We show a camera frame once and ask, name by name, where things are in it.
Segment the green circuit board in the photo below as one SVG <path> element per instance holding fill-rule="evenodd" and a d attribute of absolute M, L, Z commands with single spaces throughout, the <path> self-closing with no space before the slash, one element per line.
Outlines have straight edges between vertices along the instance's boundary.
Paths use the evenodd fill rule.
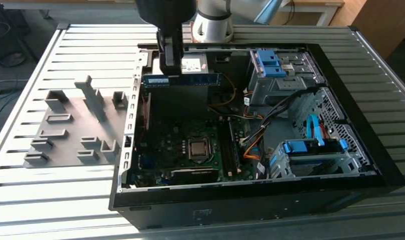
<path fill-rule="evenodd" d="M 217 182 L 251 179 L 250 163 L 241 164 L 239 173 L 227 176 L 222 170 L 219 142 L 215 119 L 193 119 L 191 121 L 156 121 L 145 137 L 145 148 L 138 159 L 138 171 L 134 172 L 134 182 L 138 187 L 166 186 L 165 176 L 178 169 L 215 169 Z M 233 134 L 243 136 L 243 122 L 234 124 Z M 202 161 L 191 159 L 191 143 L 205 142 L 207 151 Z"/>

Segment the slotted aluminum table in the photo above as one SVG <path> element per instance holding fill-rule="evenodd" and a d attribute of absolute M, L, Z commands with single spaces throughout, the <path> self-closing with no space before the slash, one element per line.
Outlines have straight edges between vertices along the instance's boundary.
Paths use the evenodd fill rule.
<path fill-rule="evenodd" d="M 25 169 L 30 140 L 52 89 L 81 96 L 73 79 L 93 77 L 104 96 L 129 87 L 138 43 L 156 42 L 148 25 L 70 25 L 57 30 L 0 134 L 2 239 L 405 239 L 405 187 L 337 213 L 138 232 L 108 210 L 113 166 Z M 190 42 L 190 29 L 184 39 Z M 342 81 L 405 175 L 405 85 L 359 32 L 346 27 L 237 25 L 237 43 L 321 44 Z"/>

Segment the cpu socket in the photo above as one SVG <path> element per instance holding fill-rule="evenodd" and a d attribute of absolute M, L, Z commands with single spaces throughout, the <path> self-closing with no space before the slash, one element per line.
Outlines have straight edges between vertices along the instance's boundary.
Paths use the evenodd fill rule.
<path fill-rule="evenodd" d="M 189 143 L 189 159 L 201 164 L 209 160 L 210 145 L 207 137 L 191 137 L 187 140 Z"/>

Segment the blue latch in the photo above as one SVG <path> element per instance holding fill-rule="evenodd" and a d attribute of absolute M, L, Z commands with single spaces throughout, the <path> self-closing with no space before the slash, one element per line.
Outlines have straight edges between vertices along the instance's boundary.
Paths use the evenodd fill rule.
<path fill-rule="evenodd" d="M 271 165 L 274 164 L 275 159 L 277 159 L 277 157 L 275 157 L 275 155 L 274 155 L 274 157 L 273 157 L 271 160 L 270 160 L 269 166 L 271 166 Z"/>
<path fill-rule="evenodd" d="M 303 141 L 289 141 L 287 144 L 290 146 L 290 151 L 293 153 L 306 153 L 307 152 L 306 144 L 303 143 Z"/>
<path fill-rule="evenodd" d="M 285 77 L 286 72 L 279 65 L 279 58 L 275 56 L 271 49 L 257 50 L 258 64 L 262 68 L 262 75 L 265 77 Z"/>
<path fill-rule="evenodd" d="M 290 148 L 289 148 L 289 145 L 286 143 L 283 143 L 283 149 L 285 149 L 286 153 L 290 153 Z"/>
<path fill-rule="evenodd" d="M 314 132 L 314 139 L 318 141 L 319 146 L 325 145 L 322 134 L 321 134 L 321 127 L 319 127 L 319 121 L 317 119 L 317 115 L 309 114 L 307 120 L 306 120 L 306 136 L 310 139 L 311 138 L 311 123 L 313 123 L 313 132 Z"/>
<path fill-rule="evenodd" d="M 338 142 L 339 142 L 339 145 L 341 145 L 341 147 L 342 147 L 342 150 L 347 151 L 349 145 L 347 145 L 346 140 L 345 140 L 345 139 L 341 139 Z"/>

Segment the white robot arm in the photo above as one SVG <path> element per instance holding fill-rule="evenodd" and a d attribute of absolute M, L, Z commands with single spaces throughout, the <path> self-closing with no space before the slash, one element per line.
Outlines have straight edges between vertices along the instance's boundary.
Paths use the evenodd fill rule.
<path fill-rule="evenodd" d="M 267 24 L 281 3 L 282 0 L 198 0 L 193 38 L 201 43 L 229 42 L 233 38 L 231 14 Z"/>

